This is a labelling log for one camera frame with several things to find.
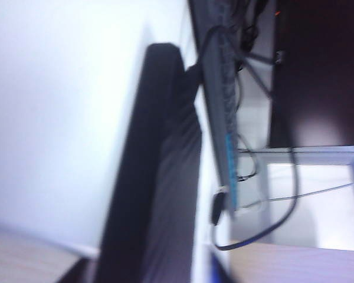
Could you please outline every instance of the wooden floor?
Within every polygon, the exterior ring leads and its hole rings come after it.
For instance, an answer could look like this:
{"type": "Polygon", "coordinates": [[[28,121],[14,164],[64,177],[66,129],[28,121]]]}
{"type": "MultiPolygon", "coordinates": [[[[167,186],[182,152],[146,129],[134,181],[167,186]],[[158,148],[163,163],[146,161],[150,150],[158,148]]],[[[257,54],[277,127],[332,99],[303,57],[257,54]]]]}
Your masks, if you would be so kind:
{"type": "Polygon", "coordinates": [[[354,252],[254,243],[231,251],[239,283],[354,282],[354,252]]]}
{"type": "Polygon", "coordinates": [[[56,282],[77,260],[56,246],[0,230],[0,283],[56,282]]]}

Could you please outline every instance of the black cable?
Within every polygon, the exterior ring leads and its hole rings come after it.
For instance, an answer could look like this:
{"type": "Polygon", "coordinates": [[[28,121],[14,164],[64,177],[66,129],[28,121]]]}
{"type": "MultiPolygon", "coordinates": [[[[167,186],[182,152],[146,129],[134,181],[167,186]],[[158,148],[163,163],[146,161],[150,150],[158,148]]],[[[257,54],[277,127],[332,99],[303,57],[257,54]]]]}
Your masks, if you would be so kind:
{"type": "MultiPolygon", "coordinates": [[[[330,187],[328,189],[323,189],[323,190],[315,190],[314,192],[302,193],[301,195],[297,195],[297,196],[285,196],[285,197],[282,197],[282,198],[267,199],[266,201],[268,201],[268,202],[279,202],[281,200],[291,200],[291,199],[295,199],[295,198],[299,199],[299,198],[303,198],[305,196],[316,195],[316,194],[319,194],[319,193],[326,193],[326,192],[330,192],[330,191],[338,190],[338,189],[343,189],[344,187],[350,187],[350,186],[354,186],[354,183],[349,183],[349,184],[336,186],[336,187],[330,187]]],[[[256,202],[250,203],[249,205],[242,206],[241,208],[250,208],[252,206],[259,205],[261,202],[262,202],[261,200],[258,200],[256,202]]]]}
{"type": "Polygon", "coordinates": [[[237,181],[238,182],[243,182],[246,181],[252,177],[254,177],[255,175],[258,174],[258,170],[259,170],[259,165],[258,165],[258,159],[256,154],[253,152],[253,150],[251,149],[251,147],[249,146],[248,141],[244,138],[244,136],[242,136],[241,134],[237,134],[238,138],[242,141],[242,143],[245,145],[245,147],[247,148],[247,153],[249,153],[250,157],[253,160],[253,170],[252,173],[250,173],[249,175],[245,175],[245,176],[237,176],[237,181]]]}
{"type": "MultiPolygon", "coordinates": [[[[265,86],[265,84],[262,82],[261,78],[258,76],[256,71],[253,69],[253,67],[248,62],[248,60],[247,60],[246,56],[244,55],[244,53],[237,48],[236,43],[231,38],[231,33],[228,30],[228,28],[220,26],[220,25],[217,25],[217,26],[214,26],[214,27],[209,29],[209,31],[207,32],[206,37],[204,39],[204,42],[202,44],[201,50],[199,52],[198,59],[197,59],[197,64],[201,63],[202,57],[204,56],[205,51],[207,50],[207,45],[208,45],[209,41],[211,40],[212,36],[218,31],[221,31],[226,36],[228,42],[230,43],[230,45],[231,45],[231,47],[233,49],[234,54],[235,54],[235,59],[239,60],[239,61],[242,61],[244,63],[244,66],[248,69],[249,73],[251,74],[251,76],[253,77],[255,82],[262,89],[262,91],[265,93],[265,95],[269,99],[271,99],[271,102],[272,102],[276,112],[279,115],[281,115],[282,118],[284,118],[283,112],[279,108],[279,105],[277,104],[277,100],[276,100],[274,94],[271,91],[269,91],[268,88],[265,86]]],[[[288,143],[291,145],[289,153],[290,153],[291,163],[292,163],[292,166],[293,166],[294,195],[297,196],[297,195],[299,195],[299,175],[298,175],[298,170],[297,170],[297,165],[296,165],[297,164],[297,160],[296,160],[296,157],[295,157],[295,154],[294,154],[294,147],[293,147],[292,138],[291,138],[291,135],[290,135],[290,127],[289,127],[289,124],[288,124],[289,121],[288,121],[288,119],[282,119],[282,122],[283,122],[283,125],[286,128],[286,134],[287,134],[288,143]]],[[[222,201],[220,201],[219,205],[216,205],[215,211],[213,211],[213,214],[217,215],[217,212],[220,210],[220,212],[218,214],[218,217],[215,218],[215,221],[212,221],[212,224],[214,226],[213,229],[212,229],[212,234],[211,234],[212,242],[221,251],[229,251],[231,249],[236,249],[236,248],[239,248],[241,246],[245,246],[245,245],[248,245],[250,243],[253,243],[253,242],[261,239],[262,237],[268,235],[269,233],[272,233],[272,231],[274,231],[275,229],[280,227],[291,216],[291,214],[295,210],[296,205],[297,205],[297,200],[298,200],[298,198],[293,198],[293,201],[291,202],[290,207],[287,210],[287,212],[284,214],[284,216],[282,216],[279,221],[277,221],[276,223],[272,224],[268,228],[264,229],[260,233],[254,235],[254,236],[252,236],[252,237],[250,237],[250,238],[248,238],[248,239],[246,239],[244,241],[241,241],[241,242],[237,242],[237,243],[230,244],[230,245],[220,246],[216,242],[215,228],[216,228],[216,226],[218,224],[220,213],[221,213],[221,211],[223,210],[223,207],[224,207],[224,201],[222,200],[222,201]]]]}
{"type": "Polygon", "coordinates": [[[236,104],[236,112],[237,112],[241,106],[241,103],[242,103],[244,88],[242,87],[242,83],[241,83],[241,79],[240,79],[239,74],[235,75],[235,80],[237,81],[237,86],[238,86],[238,99],[237,99],[237,104],[236,104]]]}

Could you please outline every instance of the desk surface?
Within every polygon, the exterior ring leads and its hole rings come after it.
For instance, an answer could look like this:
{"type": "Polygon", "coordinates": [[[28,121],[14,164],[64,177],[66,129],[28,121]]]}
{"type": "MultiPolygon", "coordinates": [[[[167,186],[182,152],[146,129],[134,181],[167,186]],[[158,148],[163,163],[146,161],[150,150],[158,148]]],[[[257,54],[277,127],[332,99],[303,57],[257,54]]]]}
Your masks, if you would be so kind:
{"type": "Polygon", "coordinates": [[[231,252],[241,283],[354,282],[354,252],[254,243],[231,252]]]}

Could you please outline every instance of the wooden surface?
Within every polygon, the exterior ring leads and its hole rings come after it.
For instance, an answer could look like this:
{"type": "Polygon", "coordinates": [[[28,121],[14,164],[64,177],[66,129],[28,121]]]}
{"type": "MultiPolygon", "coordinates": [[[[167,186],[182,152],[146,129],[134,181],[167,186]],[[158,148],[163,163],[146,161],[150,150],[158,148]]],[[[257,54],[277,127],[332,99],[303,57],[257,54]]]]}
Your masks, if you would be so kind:
{"type": "Polygon", "coordinates": [[[56,246],[0,230],[0,283],[56,282],[76,260],[56,246]]]}
{"type": "Polygon", "coordinates": [[[239,283],[354,282],[354,252],[254,243],[231,252],[239,283]]]}

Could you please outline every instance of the wooden desk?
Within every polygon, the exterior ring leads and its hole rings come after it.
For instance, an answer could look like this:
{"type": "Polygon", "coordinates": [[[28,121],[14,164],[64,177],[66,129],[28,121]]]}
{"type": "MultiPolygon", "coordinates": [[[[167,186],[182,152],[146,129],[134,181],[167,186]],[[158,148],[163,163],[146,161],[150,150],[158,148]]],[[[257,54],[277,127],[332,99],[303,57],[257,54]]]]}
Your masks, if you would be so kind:
{"type": "Polygon", "coordinates": [[[254,243],[231,251],[239,283],[354,282],[354,252],[254,243]]]}
{"type": "Polygon", "coordinates": [[[56,282],[78,259],[56,246],[0,230],[0,283],[56,282]]]}

